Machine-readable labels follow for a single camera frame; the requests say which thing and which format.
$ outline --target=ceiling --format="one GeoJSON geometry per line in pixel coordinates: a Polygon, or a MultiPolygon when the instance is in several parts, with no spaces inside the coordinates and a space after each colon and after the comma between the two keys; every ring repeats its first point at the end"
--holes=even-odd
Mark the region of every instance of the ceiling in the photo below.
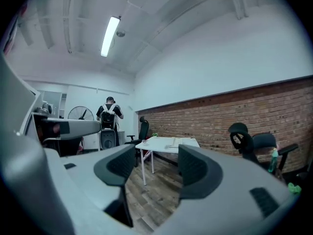
{"type": "Polygon", "coordinates": [[[278,0],[28,0],[12,52],[23,49],[89,58],[136,74],[174,40],[221,15],[239,20],[278,0]],[[120,16],[107,57],[100,56],[111,16],[120,16]]]}

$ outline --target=chair armrest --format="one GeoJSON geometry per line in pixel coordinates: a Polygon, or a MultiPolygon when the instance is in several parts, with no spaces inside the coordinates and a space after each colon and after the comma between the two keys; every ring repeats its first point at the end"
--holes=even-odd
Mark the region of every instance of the chair armrest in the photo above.
{"type": "Polygon", "coordinates": [[[134,140],[135,135],[127,135],[127,137],[130,137],[132,140],[134,140]]]}
{"type": "Polygon", "coordinates": [[[288,156],[288,153],[297,149],[298,147],[299,147],[298,144],[294,143],[294,144],[288,145],[288,146],[286,146],[286,147],[284,147],[278,151],[278,155],[283,156],[282,160],[280,161],[278,169],[280,169],[281,171],[283,170],[287,156],[288,156]]]}

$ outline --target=ceiling light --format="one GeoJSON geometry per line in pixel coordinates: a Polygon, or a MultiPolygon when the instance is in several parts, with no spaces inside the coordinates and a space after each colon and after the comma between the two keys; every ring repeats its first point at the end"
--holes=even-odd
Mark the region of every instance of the ceiling light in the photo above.
{"type": "Polygon", "coordinates": [[[106,34],[104,35],[102,49],[101,49],[101,56],[103,56],[103,57],[108,56],[108,52],[109,52],[109,48],[110,48],[110,45],[112,42],[112,38],[114,36],[114,33],[116,31],[116,28],[118,26],[119,21],[120,21],[119,18],[115,18],[115,17],[110,18],[106,34]]]}

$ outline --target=black office chair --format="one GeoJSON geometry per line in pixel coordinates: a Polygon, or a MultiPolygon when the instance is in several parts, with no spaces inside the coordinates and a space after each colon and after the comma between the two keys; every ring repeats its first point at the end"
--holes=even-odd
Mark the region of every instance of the black office chair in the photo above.
{"type": "MultiPolygon", "coordinates": [[[[277,147],[276,139],[273,134],[260,133],[251,137],[248,133],[247,126],[243,123],[234,123],[229,127],[228,131],[230,132],[230,139],[233,146],[239,151],[240,154],[243,155],[244,159],[250,160],[265,170],[268,170],[270,162],[260,163],[254,153],[254,150],[260,148],[277,147]]],[[[283,170],[288,153],[297,148],[298,144],[294,143],[278,150],[278,155],[282,156],[282,160],[278,166],[280,171],[283,170]]]]}
{"type": "MultiPolygon", "coordinates": [[[[125,144],[140,144],[142,140],[146,139],[147,137],[147,133],[149,130],[149,122],[147,120],[145,120],[144,116],[142,116],[139,121],[141,122],[141,127],[140,127],[140,132],[139,132],[139,136],[138,139],[134,140],[134,136],[135,135],[128,135],[127,137],[130,137],[132,140],[130,142],[126,142],[125,144]]],[[[140,157],[140,150],[136,149],[136,153],[135,153],[135,167],[138,166],[138,157],[140,157]]]]}

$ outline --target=red brick wall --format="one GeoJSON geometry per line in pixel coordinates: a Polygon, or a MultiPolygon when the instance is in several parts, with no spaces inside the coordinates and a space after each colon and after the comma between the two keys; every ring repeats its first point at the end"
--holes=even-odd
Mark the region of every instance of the red brick wall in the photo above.
{"type": "MultiPolygon", "coordinates": [[[[279,147],[298,143],[284,172],[307,163],[313,136],[313,78],[267,85],[223,95],[140,111],[152,132],[160,137],[194,136],[200,147],[240,156],[231,144],[227,129],[234,122],[247,125],[251,135],[271,132],[279,147]]],[[[271,153],[258,152],[270,160],[271,153]]]]}

